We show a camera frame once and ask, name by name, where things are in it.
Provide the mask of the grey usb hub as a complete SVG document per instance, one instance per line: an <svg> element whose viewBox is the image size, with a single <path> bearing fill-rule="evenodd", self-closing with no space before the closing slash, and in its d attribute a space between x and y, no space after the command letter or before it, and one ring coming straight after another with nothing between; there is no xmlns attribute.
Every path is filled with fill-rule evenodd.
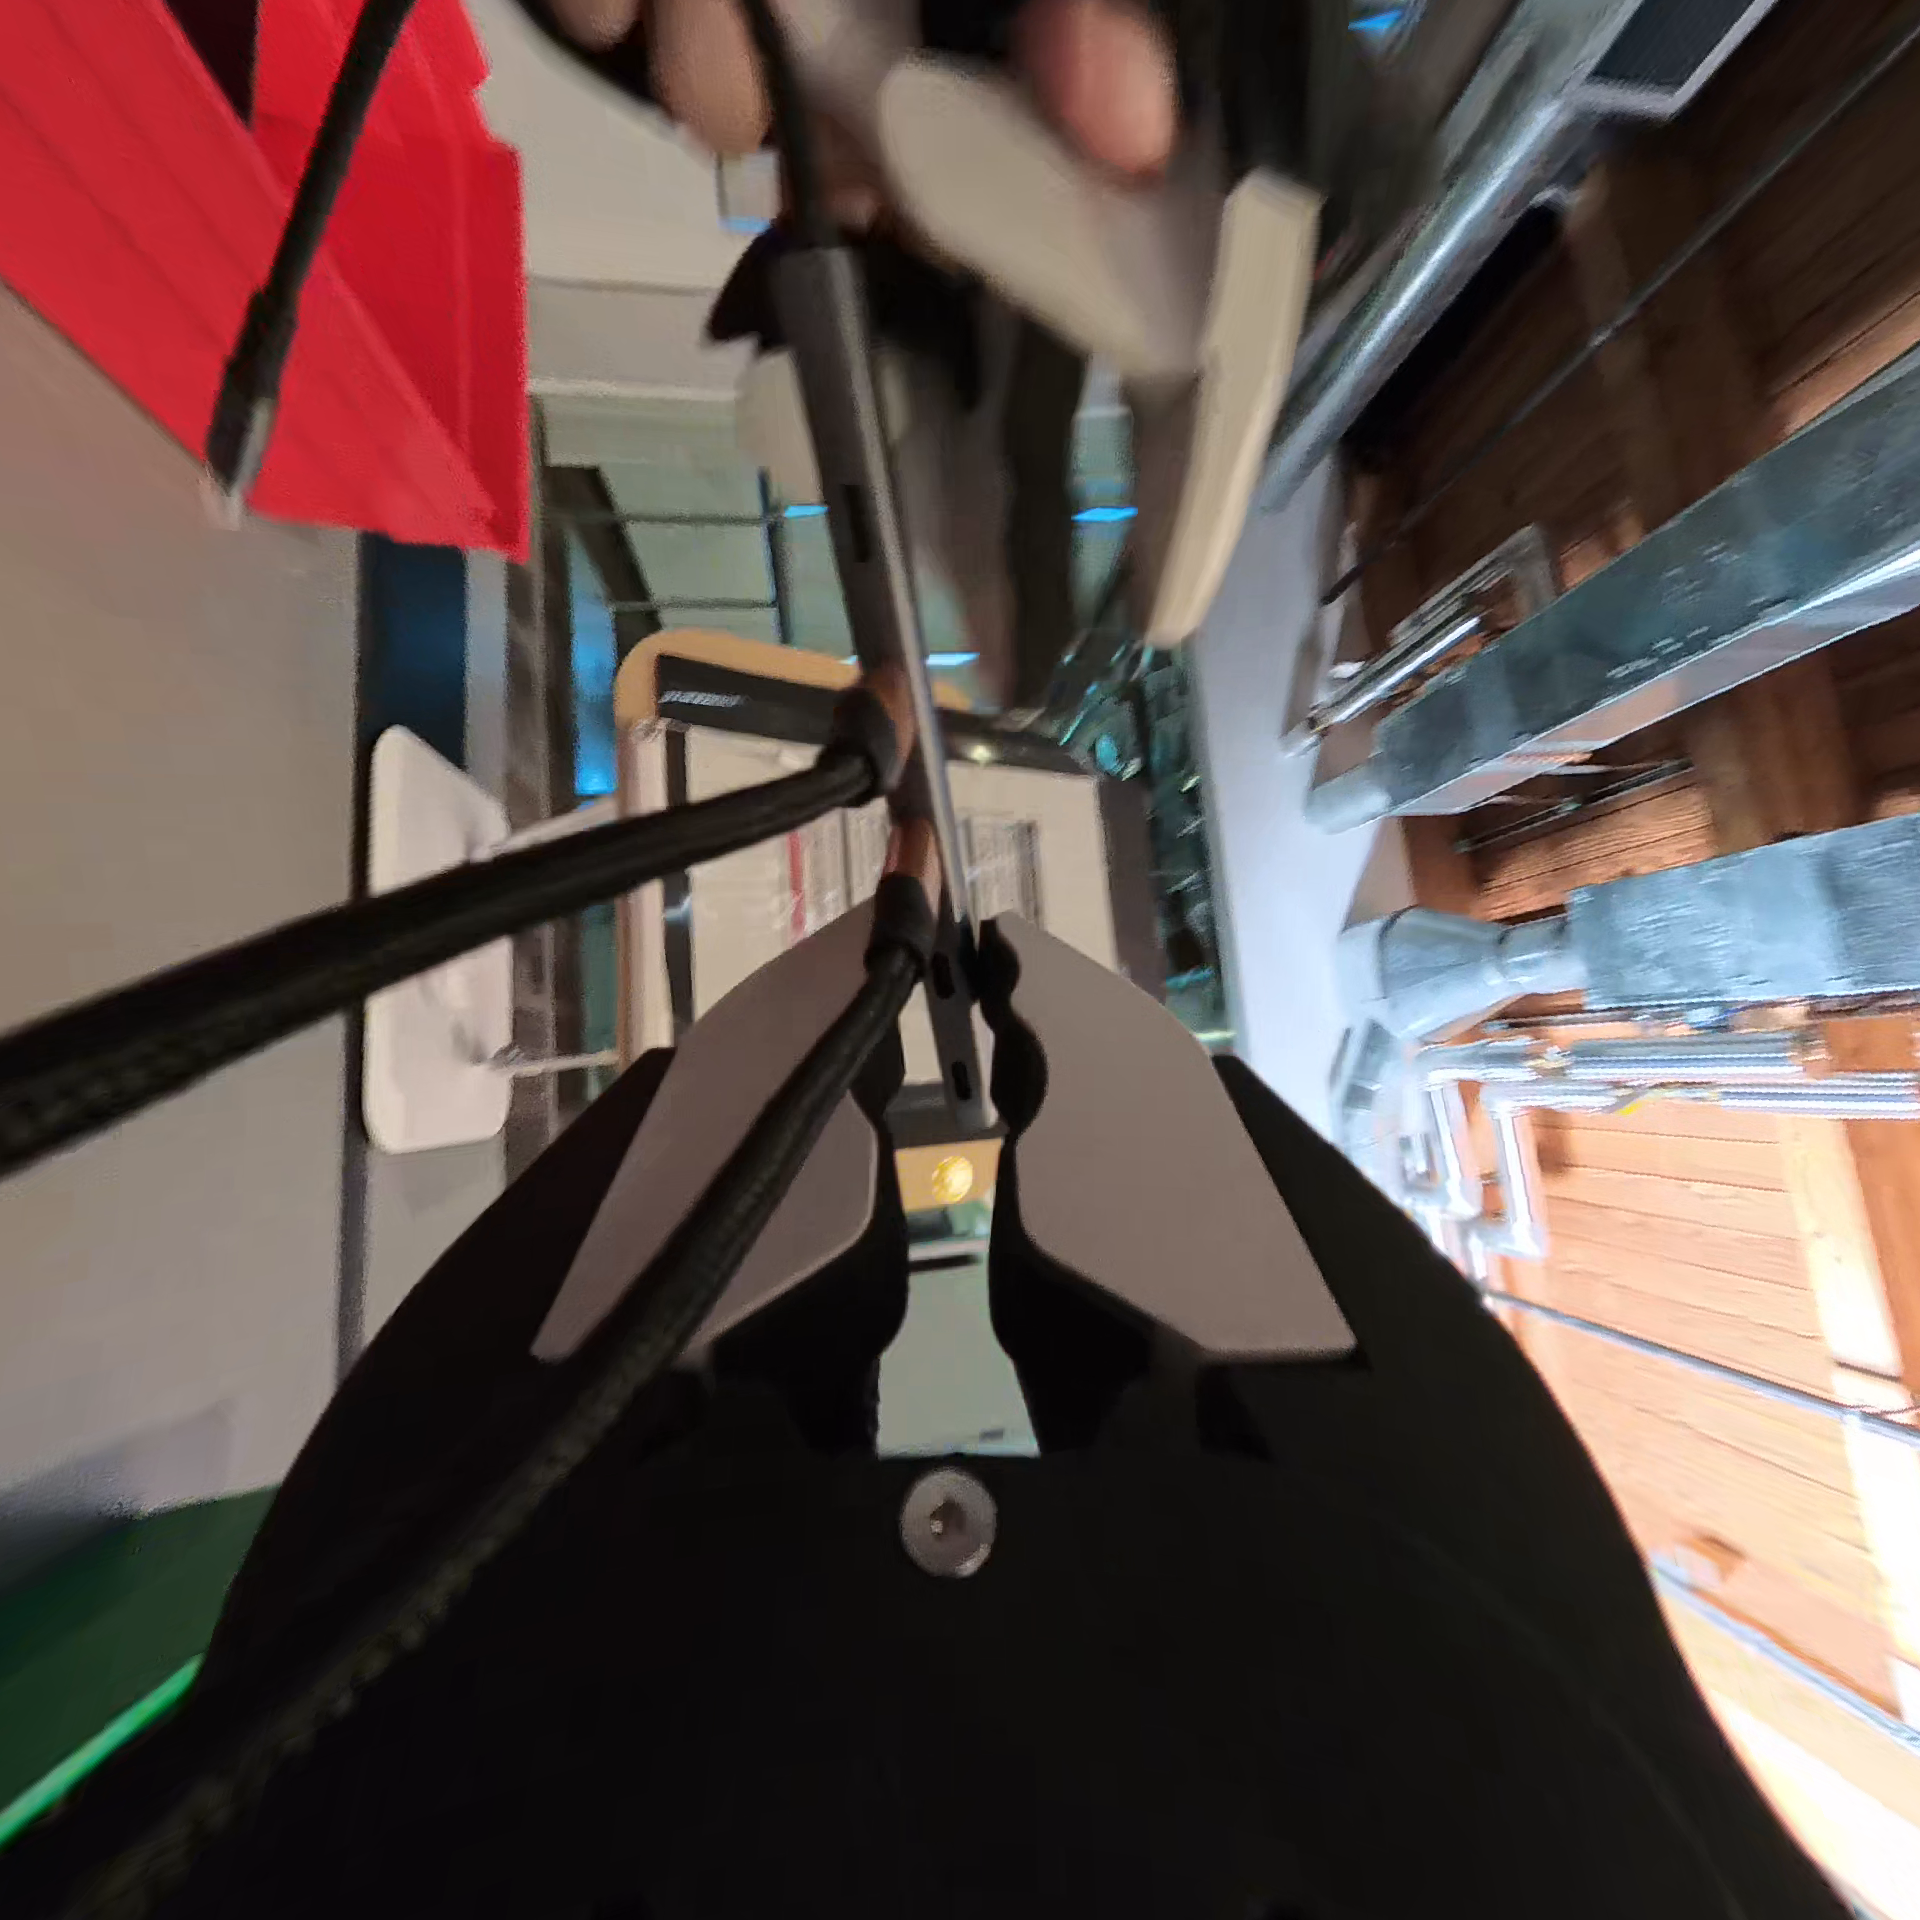
<svg viewBox="0 0 1920 1920"><path fill-rule="evenodd" d="M803 244L774 265L774 306L795 362L861 672L898 684L915 725L895 798L931 830L940 880L928 1021L952 1123L995 1128L976 1042L976 920L946 773L944 718L926 660L916 579L880 401L861 280L845 248Z"/></svg>

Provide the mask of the glass railing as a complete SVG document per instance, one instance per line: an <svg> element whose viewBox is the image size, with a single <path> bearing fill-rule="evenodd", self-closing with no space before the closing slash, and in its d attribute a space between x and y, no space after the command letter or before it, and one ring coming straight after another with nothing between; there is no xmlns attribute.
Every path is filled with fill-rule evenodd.
<svg viewBox="0 0 1920 1920"><path fill-rule="evenodd" d="M582 712L610 709L624 656L663 630L855 651L824 512L762 470L542 462L540 508Z"/></svg>

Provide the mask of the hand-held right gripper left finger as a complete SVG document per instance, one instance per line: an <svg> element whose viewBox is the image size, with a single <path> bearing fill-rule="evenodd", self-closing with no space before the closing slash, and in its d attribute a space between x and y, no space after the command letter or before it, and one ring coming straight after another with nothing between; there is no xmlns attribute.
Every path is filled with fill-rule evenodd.
<svg viewBox="0 0 1920 1920"><path fill-rule="evenodd" d="M685 1034L624 1149L530 1356L576 1356L688 1222L762 1108L844 1014L863 978L872 900L746 977ZM797 1180L756 1229L706 1309L691 1349L706 1356L791 1298L848 1285L844 1316L884 1354L904 1322L904 1257L880 1234L880 1132L858 1097L838 1097Z"/></svg>

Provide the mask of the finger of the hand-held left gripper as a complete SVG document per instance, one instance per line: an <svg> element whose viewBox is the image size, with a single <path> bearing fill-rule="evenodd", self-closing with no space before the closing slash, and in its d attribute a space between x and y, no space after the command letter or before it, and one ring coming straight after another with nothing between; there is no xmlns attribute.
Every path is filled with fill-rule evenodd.
<svg viewBox="0 0 1920 1920"><path fill-rule="evenodd" d="M1311 298L1322 198L1264 166L1223 198L1195 368L1134 389L1134 622L1152 650L1216 602L1290 390Z"/></svg>
<svg viewBox="0 0 1920 1920"><path fill-rule="evenodd" d="M880 170L911 227L1022 315L1122 378L1187 378L1216 252L1216 140L1125 184L983 68L903 57L878 91Z"/></svg>

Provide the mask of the round metal duct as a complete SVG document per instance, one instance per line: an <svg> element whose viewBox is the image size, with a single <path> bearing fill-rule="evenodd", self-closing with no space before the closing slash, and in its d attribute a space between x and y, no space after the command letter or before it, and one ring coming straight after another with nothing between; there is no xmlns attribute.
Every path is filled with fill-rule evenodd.
<svg viewBox="0 0 1920 1920"><path fill-rule="evenodd" d="M1592 131L1674 121L1770 12L1771 2L1508 6L1438 121L1436 186L1301 347L1255 508L1290 504Z"/></svg>

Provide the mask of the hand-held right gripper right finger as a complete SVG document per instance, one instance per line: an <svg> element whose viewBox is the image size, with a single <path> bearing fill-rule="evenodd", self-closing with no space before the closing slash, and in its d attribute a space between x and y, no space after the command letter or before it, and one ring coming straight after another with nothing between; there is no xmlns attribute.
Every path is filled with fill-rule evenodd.
<svg viewBox="0 0 1920 1920"><path fill-rule="evenodd" d="M1016 914L981 928L1020 1222L1069 1277L1211 1361L1344 1361L1355 1336L1203 1042Z"/></svg>

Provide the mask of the rectangular metal air duct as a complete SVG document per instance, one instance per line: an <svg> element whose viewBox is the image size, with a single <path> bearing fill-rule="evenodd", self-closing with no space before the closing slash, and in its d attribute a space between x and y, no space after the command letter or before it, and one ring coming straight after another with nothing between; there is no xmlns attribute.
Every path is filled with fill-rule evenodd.
<svg viewBox="0 0 1920 1920"><path fill-rule="evenodd" d="M1917 349L1455 662L1316 785L1322 832L1474 809L1917 605Z"/></svg>
<svg viewBox="0 0 1920 1920"><path fill-rule="evenodd" d="M1411 906L1346 928L1335 977L1350 1017L1398 1040L1554 995L1631 1017L1914 996L1917 818L1581 888L1515 925Z"/></svg>

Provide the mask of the black braided cable gold plug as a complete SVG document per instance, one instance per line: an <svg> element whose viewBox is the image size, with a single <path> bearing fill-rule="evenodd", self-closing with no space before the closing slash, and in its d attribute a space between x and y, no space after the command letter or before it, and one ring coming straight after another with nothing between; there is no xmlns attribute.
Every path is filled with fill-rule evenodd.
<svg viewBox="0 0 1920 1920"><path fill-rule="evenodd" d="M371 996L528 928L731 858L834 809L891 800L918 726L861 678L811 765L712 800L466 861L336 904L6 1030L2 1173L14 1177Z"/></svg>
<svg viewBox="0 0 1920 1920"><path fill-rule="evenodd" d="M941 894L940 880L910 870L880 878L861 980L848 1008L770 1093L667 1240L661 1280L610 1314L597 1350L582 1358L582 1377L536 1440L311 1670L277 1692L250 1692L208 1742L197 1771L171 1786L154 1813L118 1816L108 1858L50 1898L46 1916L148 1916L256 1809L291 1760L443 1629L476 1580L520 1540L720 1304L831 1112L920 982Z"/></svg>

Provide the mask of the wooden framed sign board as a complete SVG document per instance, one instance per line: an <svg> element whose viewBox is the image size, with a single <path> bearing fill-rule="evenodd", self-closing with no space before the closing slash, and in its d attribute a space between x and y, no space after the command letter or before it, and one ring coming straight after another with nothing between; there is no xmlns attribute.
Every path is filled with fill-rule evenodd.
<svg viewBox="0 0 1920 1920"><path fill-rule="evenodd" d="M618 803L652 813L805 770L852 662L723 630L664 630L614 672ZM941 690L949 788L974 922L1022 914L1163 1002L1146 804L1039 733ZM863 906L884 804L834 812L619 900L619 1045L669 1046L789 947Z"/></svg>

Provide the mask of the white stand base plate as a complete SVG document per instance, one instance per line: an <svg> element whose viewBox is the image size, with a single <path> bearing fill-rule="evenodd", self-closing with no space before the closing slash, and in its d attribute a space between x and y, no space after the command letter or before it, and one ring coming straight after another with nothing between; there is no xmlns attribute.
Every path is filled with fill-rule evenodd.
<svg viewBox="0 0 1920 1920"><path fill-rule="evenodd" d="M368 892L383 897L488 858L508 809L406 726L375 741L368 782ZM413 1154L504 1129L514 1028L510 940L376 992L366 1004L360 1113L372 1147Z"/></svg>

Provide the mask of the person's left hand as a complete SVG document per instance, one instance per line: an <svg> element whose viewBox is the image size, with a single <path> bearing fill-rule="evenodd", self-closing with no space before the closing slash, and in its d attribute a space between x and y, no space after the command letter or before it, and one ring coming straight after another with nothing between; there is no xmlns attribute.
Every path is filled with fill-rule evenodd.
<svg viewBox="0 0 1920 1920"><path fill-rule="evenodd" d="M731 2L546 5L560 36L597 56L635 53L652 100L718 157L772 131L751 29ZM1122 179L1158 174L1175 145L1171 41L1139 5L1032 2L1013 26L1013 61L1047 121Z"/></svg>

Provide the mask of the red plastic bin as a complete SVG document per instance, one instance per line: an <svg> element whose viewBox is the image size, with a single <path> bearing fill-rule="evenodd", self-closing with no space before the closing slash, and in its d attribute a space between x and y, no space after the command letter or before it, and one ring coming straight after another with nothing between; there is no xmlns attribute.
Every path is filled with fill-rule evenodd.
<svg viewBox="0 0 1920 1920"><path fill-rule="evenodd" d="M173 5L2 5L2 280L189 454L358 5L256 6L240 113ZM462 5L418 5L299 306L250 491L282 521L526 561L520 157Z"/></svg>

